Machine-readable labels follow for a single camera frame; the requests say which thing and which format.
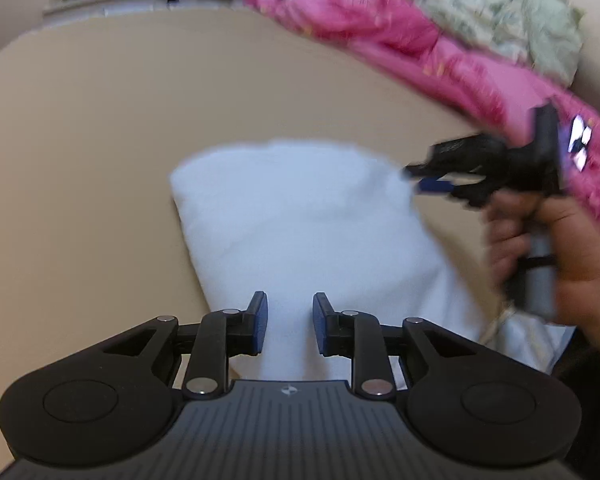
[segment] logo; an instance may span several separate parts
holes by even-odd
[[[584,165],[587,162],[587,145],[590,140],[591,128],[584,123],[582,117],[576,116],[573,123],[571,123],[568,152],[571,153],[571,160],[578,171],[584,170]]]
[[[296,393],[298,393],[299,390],[295,386],[288,384],[287,386],[282,388],[280,391],[282,393],[284,393],[287,397],[291,397],[292,395],[295,395]]]

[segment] black circular pad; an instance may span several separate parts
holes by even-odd
[[[45,411],[62,422],[91,422],[116,407],[118,394],[108,384],[76,380],[58,384],[45,396]]]
[[[527,390],[515,384],[480,383],[464,391],[462,405],[483,422],[513,424],[531,416],[536,409],[536,400]]]
[[[171,389],[138,356],[80,354],[27,374],[0,400],[0,429],[17,456],[88,467],[156,442],[174,413]]]
[[[433,364],[410,389],[406,415],[435,449],[460,462],[507,468],[569,449],[580,407],[561,382],[486,349]]]

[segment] gray handle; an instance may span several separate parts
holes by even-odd
[[[518,269],[505,283],[507,297],[518,310],[551,321],[555,317],[556,267],[548,229],[538,222],[527,222],[531,250],[518,261]]]

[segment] blue gripper pad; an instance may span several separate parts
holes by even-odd
[[[315,340],[318,343],[318,351],[325,357],[331,355],[327,352],[327,316],[334,314],[327,295],[324,292],[316,292],[313,309]]]
[[[256,324],[253,331],[253,349],[254,354],[262,352],[264,345],[264,336],[267,333],[267,321],[269,320],[269,305],[267,295],[260,291],[256,292],[251,298],[251,303],[247,308],[249,314],[256,317]]]
[[[418,193],[448,194],[454,190],[454,187],[454,183],[450,180],[427,177],[419,181],[416,190]]]

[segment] ribbed gray surface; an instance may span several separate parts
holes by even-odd
[[[395,408],[352,396],[344,382],[237,381],[222,399],[189,403],[140,455],[91,470],[24,460],[0,480],[573,480],[558,463],[496,472],[423,446]]]

